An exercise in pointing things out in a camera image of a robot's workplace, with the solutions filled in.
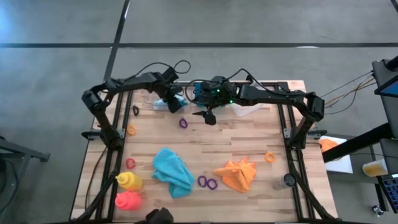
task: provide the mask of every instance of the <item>wooden table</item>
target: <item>wooden table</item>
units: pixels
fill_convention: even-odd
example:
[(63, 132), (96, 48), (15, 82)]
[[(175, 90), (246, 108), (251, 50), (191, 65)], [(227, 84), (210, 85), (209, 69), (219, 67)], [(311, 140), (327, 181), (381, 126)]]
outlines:
[[(288, 83), (291, 90), (305, 91), (303, 81)], [(123, 106), (126, 104), (126, 98), (127, 96), (124, 97)], [(201, 110), (196, 105), (186, 106), (172, 114), (166, 108), (164, 111), (154, 111), (151, 102), (156, 99), (155, 94), (149, 94), (145, 90), (134, 91), (132, 105), (140, 108), (140, 114), (135, 117), (130, 110), (129, 124), (134, 125), (137, 134), (126, 136), (121, 170), (127, 171), (124, 161), (128, 157), (137, 161), (137, 167), (132, 171), (144, 179), (141, 190), (142, 209), (125, 212), (115, 208), (115, 222), (142, 220), (150, 211), (161, 207), (170, 210), (175, 222), (297, 221), (292, 190), (276, 191), (271, 187), (272, 180), (289, 172), (277, 105), (264, 104), (261, 109), (241, 117), (235, 115), (230, 105), (218, 108), (214, 110), (217, 124), (209, 126), (201, 116), (192, 115), (193, 112)], [(113, 100), (107, 108), (110, 121), (113, 120), (115, 107), (116, 100)], [(285, 117), (289, 118), (286, 108), (284, 111)], [(124, 108), (121, 110), (120, 126), (123, 113)], [(294, 115), (298, 123), (302, 116), (295, 108)], [(187, 129), (178, 125), (181, 117), (188, 121)], [(93, 127), (97, 128), (97, 124), (95, 121)], [(218, 188), (211, 191), (195, 183), (191, 195), (172, 199), (169, 185), (151, 177), (154, 171), (153, 158), (163, 147), (176, 152), (195, 178), (205, 175), (218, 180)], [(103, 149), (104, 144), (100, 140), (92, 141), (88, 145), (72, 218), (78, 217), (84, 211), (88, 182)], [(264, 160), (266, 152), (276, 154), (277, 159), (274, 163), (270, 164)], [(220, 177), (214, 176), (212, 172), (224, 167), (228, 160), (240, 161), (244, 157), (247, 157), (249, 162), (256, 163), (257, 175), (250, 191), (241, 194), (223, 184)], [(319, 146), (307, 144), (307, 148), (303, 150), (303, 157), (311, 191), (328, 212), (336, 217), (335, 203)], [(103, 167), (104, 159), (100, 162), (93, 180), (89, 195), (91, 200), (100, 188)], [(104, 214), (108, 210), (109, 198), (106, 197), (105, 200)], [(307, 217), (305, 199), (301, 191), (300, 199), (304, 216)]]

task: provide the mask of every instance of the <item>small ring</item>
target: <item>small ring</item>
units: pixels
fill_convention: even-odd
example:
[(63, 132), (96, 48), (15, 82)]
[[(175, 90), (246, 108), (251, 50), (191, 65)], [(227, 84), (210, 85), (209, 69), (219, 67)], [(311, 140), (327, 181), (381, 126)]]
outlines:
[(139, 114), (138, 106), (136, 105), (132, 106), (132, 113), (134, 114), (134, 116), (137, 116)]
[(188, 127), (188, 122), (186, 119), (183, 119), (183, 118), (180, 119), (180, 127), (183, 129)]
[(130, 135), (136, 135), (137, 134), (136, 129), (135, 129), (135, 127), (132, 124), (130, 124), (127, 127), (127, 133), (129, 133)]
[[(204, 183), (204, 184), (201, 184), (200, 179), (204, 179), (204, 180), (205, 180), (205, 183)], [(204, 175), (201, 175), (201, 176), (198, 177), (198, 185), (199, 185), (200, 187), (206, 187), (206, 183), (207, 183), (207, 178), (206, 178)]]
[(127, 169), (133, 169), (136, 166), (136, 161), (133, 158), (126, 159), (126, 167)]
[(276, 156), (273, 152), (268, 152), (265, 156), (267, 162), (275, 162)]
[[(214, 187), (210, 186), (210, 182), (211, 182), (211, 181), (214, 182)], [(210, 190), (215, 190), (215, 189), (218, 187), (217, 180), (212, 179), (212, 178), (210, 178), (210, 179), (207, 180), (206, 185), (207, 185), (207, 187), (208, 187)]]

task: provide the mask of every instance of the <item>purple ring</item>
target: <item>purple ring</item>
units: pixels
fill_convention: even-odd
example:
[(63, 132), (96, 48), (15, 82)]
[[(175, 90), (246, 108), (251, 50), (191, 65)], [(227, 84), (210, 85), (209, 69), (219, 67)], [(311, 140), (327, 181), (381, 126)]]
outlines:
[[(213, 181), (213, 182), (214, 182), (214, 187), (210, 186), (210, 181)], [(212, 179), (212, 178), (210, 178), (210, 179), (207, 180), (206, 185), (207, 185), (207, 187), (208, 187), (210, 190), (215, 190), (215, 189), (218, 187), (217, 180)]]
[(180, 119), (180, 127), (183, 129), (188, 127), (188, 122), (186, 119), (183, 119), (183, 118)]
[[(204, 179), (204, 180), (205, 180), (205, 183), (204, 183), (204, 184), (201, 184), (200, 179)], [(199, 177), (198, 177), (198, 185), (199, 185), (200, 187), (206, 187), (206, 184), (207, 184), (207, 178), (206, 178), (204, 175), (199, 176)]]

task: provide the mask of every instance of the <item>pink bottle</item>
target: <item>pink bottle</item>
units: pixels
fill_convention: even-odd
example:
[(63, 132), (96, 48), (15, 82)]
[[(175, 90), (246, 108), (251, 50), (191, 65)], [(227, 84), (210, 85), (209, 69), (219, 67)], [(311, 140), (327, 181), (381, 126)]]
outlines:
[(138, 210), (141, 208), (141, 197), (135, 192), (118, 193), (114, 203), (120, 210)]

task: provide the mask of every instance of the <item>concrete floor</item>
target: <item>concrete floor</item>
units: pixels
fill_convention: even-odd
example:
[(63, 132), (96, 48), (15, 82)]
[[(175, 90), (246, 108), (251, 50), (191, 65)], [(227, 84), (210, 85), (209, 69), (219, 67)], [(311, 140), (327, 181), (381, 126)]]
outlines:
[[(112, 42), (123, 2), (1, 1), (0, 43)], [(398, 42), (397, 21), (390, 0), (132, 1), (121, 42)], [(68, 219), (87, 145), (80, 133), (93, 121), (80, 96), (102, 82), (110, 51), (0, 49), (0, 135), (52, 154), (48, 163), (31, 161), (10, 223)], [(155, 61), (174, 64), (185, 59), (192, 63), (192, 71), (181, 80), (228, 76), (243, 67), (261, 80), (304, 80), (308, 91), (322, 95), (370, 71), (373, 60), (392, 58), (397, 52), (395, 48), (119, 49), (112, 77), (130, 76)], [(326, 116), (318, 127), (357, 135), (386, 122), (373, 90), (374, 86), (360, 91), (349, 110)], [(330, 111), (348, 104), (346, 100)], [(340, 218), (395, 223), (391, 212), (377, 218), (370, 211), (377, 204), (373, 185), (334, 180), (331, 189)]]

